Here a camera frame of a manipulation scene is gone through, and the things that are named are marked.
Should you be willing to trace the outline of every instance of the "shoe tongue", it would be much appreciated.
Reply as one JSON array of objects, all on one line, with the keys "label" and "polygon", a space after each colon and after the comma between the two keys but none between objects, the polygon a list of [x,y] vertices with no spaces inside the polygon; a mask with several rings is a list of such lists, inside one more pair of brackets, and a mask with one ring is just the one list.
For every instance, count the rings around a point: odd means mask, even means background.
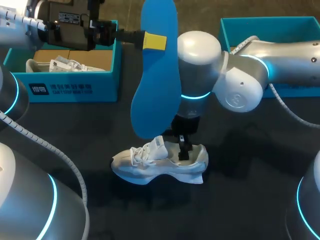
[{"label": "shoe tongue", "polygon": [[160,160],[168,157],[168,151],[165,146],[165,142],[162,136],[155,137],[149,143],[149,160]]}]

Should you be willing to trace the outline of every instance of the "white sneaker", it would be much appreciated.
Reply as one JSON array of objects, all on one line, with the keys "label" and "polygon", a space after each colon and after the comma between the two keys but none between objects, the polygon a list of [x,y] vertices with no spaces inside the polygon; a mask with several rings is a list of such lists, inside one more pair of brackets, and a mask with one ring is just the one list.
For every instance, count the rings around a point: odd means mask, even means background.
[{"label": "white sneaker", "polygon": [[179,160],[178,143],[164,142],[157,136],[143,147],[122,151],[113,157],[111,168],[120,178],[139,185],[148,184],[155,177],[168,174],[189,184],[202,184],[202,173],[209,157],[205,146],[193,145],[189,160]]},{"label": "white sneaker", "polygon": [[26,61],[26,73],[56,73],[56,72],[105,72],[101,68],[86,66],[75,60],[69,60],[62,56],[50,62],[36,62],[33,59]]}]

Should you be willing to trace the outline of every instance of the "black table surface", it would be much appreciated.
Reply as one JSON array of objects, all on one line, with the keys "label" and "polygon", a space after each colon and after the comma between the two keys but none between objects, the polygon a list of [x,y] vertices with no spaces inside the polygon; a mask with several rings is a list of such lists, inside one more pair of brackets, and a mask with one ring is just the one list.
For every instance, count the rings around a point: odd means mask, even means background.
[{"label": "black table surface", "polygon": [[[320,150],[320,131],[296,122],[275,99],[240,114],[224,109],[211,95],[198,132],[191,136],[192,143],[204,144],[209,152],[204,184],[159,176],[148,185],[133,185],[113,174],[110,160],[147,142],[135,135],[130,122],[141,74],[141,53],[125,44],[118,102],[31,104],[19,121],[65,152],[84,175],[89,240],[286,239],[286,206]],[[302,118],[320,123],[320,98],[285,102]],[[74,175],[57,156],[9,128],[0,133],[0,141],[79,192]]]}]

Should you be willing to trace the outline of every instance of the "shoe lace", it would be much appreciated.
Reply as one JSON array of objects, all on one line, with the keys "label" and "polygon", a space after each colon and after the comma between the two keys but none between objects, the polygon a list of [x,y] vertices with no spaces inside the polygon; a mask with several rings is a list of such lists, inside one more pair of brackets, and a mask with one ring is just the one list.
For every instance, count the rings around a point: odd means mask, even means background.
[{"label": "shoe lace", "polygon": [[143,166],[154,166],[156,165],[153,160],[148,159],[150,154],[150,143],[146,143],[143,147],[130,148],[130,158],[132,166],[138,166],[138,164],[142,164]]},{"label": "shoe lace", "polygon": [[68,65],[71,66],[75,72],[79,71],[79,69],[77,69],[77,67],[80,68],[80,71],[87,71],[87,69],[88,69],[88,67],[86,65],[81,64],[75,60],[70,60],[68,62]]}]

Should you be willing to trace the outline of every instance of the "teal box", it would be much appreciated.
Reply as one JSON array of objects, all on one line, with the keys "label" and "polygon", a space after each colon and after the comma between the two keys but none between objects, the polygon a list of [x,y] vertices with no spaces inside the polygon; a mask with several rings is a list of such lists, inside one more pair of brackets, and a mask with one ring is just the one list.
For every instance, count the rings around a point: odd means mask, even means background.
[{"label": "teal box", "polygon": [[[42,49],[67,48],[45,44]],[[119,41],[114,41],[110,47],[97,45],[95,49],[112,50],[110,71],[26,73],[26,61],[32,59],[35,53],[12,48],[4,60],[4,65],[23,82],[28,91],[30,103],[116,102],[121,71],[122,44]]]},{"label": "teal box", "polygon": [[[218,40],[223,51],[230,52],[250,36],[274,43],[320,40],[320,25],[313,16],[221,18]],[[281,97],[320,97],[320,87],[274,84]],[[264,98],[274,98],[269,89]]]}]

